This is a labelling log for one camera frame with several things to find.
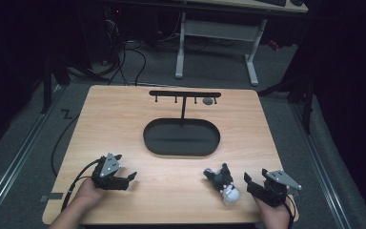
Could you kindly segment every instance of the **cable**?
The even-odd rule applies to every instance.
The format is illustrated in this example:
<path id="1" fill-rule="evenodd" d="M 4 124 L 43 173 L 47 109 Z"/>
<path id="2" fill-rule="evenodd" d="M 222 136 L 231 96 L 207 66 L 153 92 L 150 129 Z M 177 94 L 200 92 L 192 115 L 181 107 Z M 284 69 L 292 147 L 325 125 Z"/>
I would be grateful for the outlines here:
<path id="1" fill-rule="evenodd" d="M 64 211 L 64 209 L 66 209 L 67 208 L 67 206 L 68 206 L 68 202 L 70 201 L 70 197 L 71 197 L 71 194 L 72 194 L 72 191 L 73 191 L 73 188 L 75 188 L 75 184 L 76 184 L 76 182 L 79 180 L 79 179 L 81 179 L 81 176 L 83 175 L 83 173 L 85 173 L 85 171 L 87 170 L 87 169 L 89 169 L 89 167 L 91 167 L 93 164 L 95 164 L 95 163 L 99 163 L 100 162 L 100 160 L 101 159 L 97 159 L 97 160 L 95 160 L 95 161 L 93 161 L 93 162 L 91 162 L 89 165 L 87 165 L 79 174 L 78 174 L 78 176 L 76 177 L 76 179 L 73 181 L 73 183 L 71 184 L 71 186 L 70 186 L 70 189 L 68 190 L 68 192 L 67 192 L 67 195 L 65 196 L 65 198 L 64 198 L 64 202 L 63 202 L 63 204 L 62 204 L 62 208 L 61 208 L 61 212 L 62 211 Z"/>
<path id="2" fill-rule="evenodd" d="M 81 180 L 81 179 L 83 179 L 83 178 L 92 178 L 92 176 L 83 176 L 83 177 L 80 177 L 80 178 L 78 179 L 78 181 L 79 181 L 79 180 Z"/>
<path id="3" fill-rule="evenodd" d="M 165 48 L 173 48 L 179 45 L 179 40 L 176 40 L 179 36 L 172 37 L 168 40 L 163 40 L 162 42 L 158 42 L 158 45 L 165 47 Z"/>
<path id="4" fill-rule="evenodd" d="M 174 26 L 174 30 L 173 30 L 173 32 L 172 32 L 172 33 L 171 33 L 167 38 L 162 39 L 162 40 L 158 40 L 158 42 L 162 42 L 162 41 L 166 41 L 166 40 L 174 39 L 174 38 L 176 38 L 176 37 L 178 37 L 178 36 L 179 36 L 179 35 L 174 36 L 174 34 L 176 33 L 177 28 L 179 27 L 179 22 L 180 22 L 180 18 L 181 18 L 181 16 L 182 16 L 182 13 L 180 12 L 180 13 L 179 13 L 179 16 L 177 17 L 176 26 Z"/>
<path id="5" fill-rule="evenodd" d="M 135 42 L 138 42 L 138 46 L 137 47 L 134 47 L 134 48 L 128 48 L 127 50 L 138 50 L 139 48 L 141 48 L 142 41 L 140 41 L 140 40 L 127 41 L 126 43 L 135 43 Z"/>
<path id="6" fill-rule="evenodd" d="M 61 136 L 58 137 L 58 139 L 57 139 L 57 141 L 56 141 L 56 143 L 54 145 L 54 148 L 52 149 L 52 152 L 51 152 L 51 170 L 54 173 L 55 177 L 58 176 L 58 174 L 57 174 L 57 172 L 55 171 L 55 168 L 54 168 L 54 154 L 55 154 L 56 148 L 58 147 L 58 144 L 61 141 L 62 137 L 64 136 L 65 132 L 70 128 L 70 126 L 72 125 L 72 123 L 76 119 L 78 119 L 79 116 L 80 116 L 80 114 L 78 114 L 76 117 L 74 117 L 73 120 L 70 123 L 68 123 L 67 127 L 61 133 Z"/>
<path id="7" fill-rule="evenodd" d="M 216 42 L 216 41 L 214 41 L 214 40 L 219 40 L 219 39 L 210 39 L 210 43 L 211 43 L 211 44 L 214 44 L 214 45 L 218 45 L 218 46 L 223 46 L 223 47 L 230 47 L 230 46 L 235 45 L 236 43 L 239 43 L 239 44 L 244 43 L 244 41 L 241 41 L 241 40 L 235 40 L 235 41 L 230 41 L 230 43 L 229 43 L 229 44 L 224 44 L 224 43 L 222 43 L 222 42 Z"/>
<path id="8" fill-rule="evenodd" d="M 112 31 L 114 30 L 114 28 L 118 29 L 118 25 L 116 23 L 114 23 L 112 20 L 110 19 L 106 19 L 105 22 L 110 23 L 112 25 Z M 124 37 L 126 36 L 126 32 L 122 31 L 122 32 L 117 32 L 115 38 L 112 38 L 111 34 L 108 34 L 110 36 L 110 40 L 111 40 L 111 57 L 110 59 L 113 60 L 112 65 L 106 69 L 103 72 L 100 73 L 94 73 L 93 70 L 90 69 L 86 69 L 86 68 L 79 68 L 79 72 L 83 72 L 83 73 L 76 73 L 70 69 L 68 69 L 68 73 L 77 77 L 90 77 L 93 79 L 100 79 L 102 80 L 102 78 L 100 78 L 100 76 L 103 76 L 105 74 L 111 73 L 113 71 L 115 71 L 119 66 L 120 66 L 120 59 L 118 57 L 118 52 L 121 50 L 121 45 L 123 44 L 123 40 Z"/>
<path id="9" fill-rule="evenodd" d="M 108 85 L 111 85 L 112 80 L 115 78 L 115 76 L 118 74 L 119 71 L 121 71 L 121 68 L 124 66 L 124 62 L 126 61 L 126 44 L 124 43 L 123 46 L 123 62 L 121 62 L 120 66 L 118 67 L 117 71 L 115 71 L 115 73 L 112 75 L 112 77 L 110 78 Z"/>
<path id="10" fill-rule="evenodd" d="M 131 52 L 137 52 L 138 54 L 140 54 L 143 58 L 144 58 L 144 65 L 142 66 L 141 71 L 139 71 L 138 75 L 135 78 L 135 87 L 138 86 L 138 77 L 139 75 L 144 71 L 145 66 L 147 65 L 147 58 L 145 57 L 145 55 L 142 52 L 136 51 L 136 50 L 130 50 Z"/>
<path id="11" fill-rule="evenodd" d="M 288 206 L 288 204 L 284 201 L 282 202 L 282 204 L 284 205 L 284 207 L 287 209 L 288 214 L 290 215 L 290 221 L 288 222 L 288 229 L 291 229 L 293 227 L 293 223 L 294 223 L 294 219 L 295 219 L 295 215 L 296 215 L 296 209 L 295 209 L 295 204 L 293 202 L 293 200 L 287 196 L 287 198 L 291 201 L 293 207 L 294 207 L 294 214 L 291 212 L 290 207 Z"/>
<path id="12" fill-rule="evenodd" d="M 151 86 L 151 87 L 185 88 L 185 86 L 156 84 L 156 83 L 145 83 L 145 82 L 138 83 L 138 85 Z"/>
<path id="13" fill-rule="evenodd" d="M 121 73 L 121 77 L 124 80 L 124 86 L 130 86 L 129 82 L 127 81 L 126 77 L 123 74 L 123 70 L 122 69 L 120 69 L 120 73 Z"/>
<path id="14" fill-rule="evenodd" d="M 189 47 L 187 47 L 187 45 L 185 45 L 184 46 L 184 48 L 186 49 L 186 50 L 189 50 L 189 51 L 194 51 L 194 52 L 200 52 L 200 51 L 203 51 L 204 49 L 206 49 L 207 47 L 208 47 L 208 45 L 209 45 L 209 42 L 210 42 L 210 39 L 209 38 L 206 38 L 206 37 L 196 37 L 196 38 L 194 38 L 194 37 L 191 37 L 191 39 L 188 39 L 188 41 L 189 40 L 192 40 L 192 41 L 195 41 L 195 40 L 205 40 L 204 41 L 204 45 L 203 45 L 203 47 L 201 47 L 201 48 L 199 48 L 199 49 L 190 49 Z"/>

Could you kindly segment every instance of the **wooden tabletop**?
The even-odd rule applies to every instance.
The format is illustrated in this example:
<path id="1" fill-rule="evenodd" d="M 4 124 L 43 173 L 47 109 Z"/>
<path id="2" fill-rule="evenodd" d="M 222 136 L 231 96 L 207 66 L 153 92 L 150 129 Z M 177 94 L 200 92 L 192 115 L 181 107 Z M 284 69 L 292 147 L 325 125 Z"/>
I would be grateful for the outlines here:
<path id="1" fill-rule="evenodd" d="M 194 104 L 188 98 L 186 107 L 187 118 L 206 119 L 218 128 L 221 140 L 215 152 L 203 157 L 150 152 L 143 139 L 146 125 L 160 117 L 179 118 L 182 105 L 182 99 L 174 103 L 174 97 L 154 102 L 150 90 L 221 93 L 217 104 L 205 105 L 198 98 Z M 282 169 L 259 98 L 251 90 L 91 87 L 52 192 L 65 193 L 86 165 L 108 152 L 122 155 L 117 177 L 138 174 L 127 191 L 108 191 L 84 224 L 257 222 L 258 208 L 246 192 L 243 174 L 262 185 L 262 168 Z M 203 175 L 204 169 L 218 170 L 222 163 L 228 164 L 240 192 L 239 201 L 230 205 L 223 204 Z M 49 200 L 45 223 L 53 222 L 62 203 L 63 199 Z"/>
<path id="2" fill-rule="evenodd" d="M 290 0 L 287 0 L 285 7 L 280 7 L 272 4 L 267 4 L 263 2 L 258 2 L 255 0 L 187 0 L 187 2 L 196 2 L 196 3 L 204 3 L 204 4 L 217 4 L 217 5 L 225 5 L 231 7 L 245 7 L 245 8 L 254 8 L 261 10 L 276 10 L 276 11 L 286 11 L 286 12 L 307 12 L 308 8 L 305 4 L 302 4 L 300 7 L 291 3 Z"/>

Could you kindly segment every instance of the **table leg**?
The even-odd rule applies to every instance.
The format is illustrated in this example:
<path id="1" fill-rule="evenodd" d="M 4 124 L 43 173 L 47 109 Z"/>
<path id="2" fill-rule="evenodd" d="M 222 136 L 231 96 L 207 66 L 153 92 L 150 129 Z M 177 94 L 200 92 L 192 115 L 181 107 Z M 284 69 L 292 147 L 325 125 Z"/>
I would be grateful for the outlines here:
<path id="1" fill-rule="evenodd" d="M 179 52 L 177 53 L 176 73 L 174 75 L 175 78 L 183 77 L 185 29 L 186 29 L 186 12 L 182 12 L 182 22 L 181 22 L 181 26 L 180 26 Z"/>
<path id="2" fill-rule="evenodd" d="M 257 47 L 260 43 L 261 36 L 263 35 L 264 28 L 266 27 L 266 23 L 267 19 L 263 19 L 260 22 L 256 36 L 254 38 L 254 44 L 252 46 L 251 53 L 245 55 L 246 66 L 248 67 L 248 74 L 249 77 L 251 78 L 251 84 L 254 86 L 258 85 L 257 75 L 254 70 L 254 56 L 256 54 Z"/>

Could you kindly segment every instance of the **white desk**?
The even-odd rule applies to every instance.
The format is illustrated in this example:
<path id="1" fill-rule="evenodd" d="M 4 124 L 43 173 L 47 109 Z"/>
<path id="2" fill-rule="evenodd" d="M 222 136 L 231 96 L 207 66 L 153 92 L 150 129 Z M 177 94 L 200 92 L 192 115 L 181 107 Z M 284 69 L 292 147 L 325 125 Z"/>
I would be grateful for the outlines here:
<path id="1" fill-rule="evenodd" d="M 307 12 L 308 8 L 303 4 L 297 7 L 287 0 L 285 7 L 274 6 L 266 3 L 257 2 L 255 0 L 188 0 L 186 2 L 204 3 L 204 4 L 218 4 L 232 7 L 245 7 L 258 10 L 278 10 L 286 12 Z M 177 54 L 176 62 L 176 78 L 183 77 L 184 68 L 184 41 L 186 35 L 203 36 L 220 39 L 241 40 L 253 42 L 249 54 L 245 55 L 245 63 L 248 68 L 248 74 L 251 83 L 254 86 L 258 85 L 257 76 L 254 70 L 254 55 L 256 54 L 261 36 L 263 35 L 267 19 L 261 20 L 259 26 L 249 27 L 233 24 L 214 23 L 196 20 L 187 20 L 186 13 L 182 12 L 181 29 L 180 29 L 180 44 L 179 52 Z"/>

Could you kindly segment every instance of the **human hand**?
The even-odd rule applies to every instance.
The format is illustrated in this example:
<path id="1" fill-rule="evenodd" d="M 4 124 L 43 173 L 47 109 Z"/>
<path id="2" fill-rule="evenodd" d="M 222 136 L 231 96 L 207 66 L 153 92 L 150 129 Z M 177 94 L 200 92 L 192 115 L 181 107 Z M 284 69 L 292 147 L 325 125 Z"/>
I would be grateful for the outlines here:
<path id="1" fill-rule="evenodd" d="M 77 228 L 81 218 L 105 196 L 106 190 L 94 187 L 91 178 L 85 179 L 70 205 L 50 225 L 50 229 Z"/>
<path id="2" fill-rule="evenodd" d="M 283 204 L 271 207 L 259 198 L 254 197 L 254 201 L 260 209 L 260 216 L 267 229 L 287 229 L 290 223 L 290 215 Z"/>
<path id="3" fill-rule="evenodd" d="M 91 178 L 86 178 L 80 185 L 71 204 L 88 211 L 105 196 L 106 190 L 96 188 Z"/>

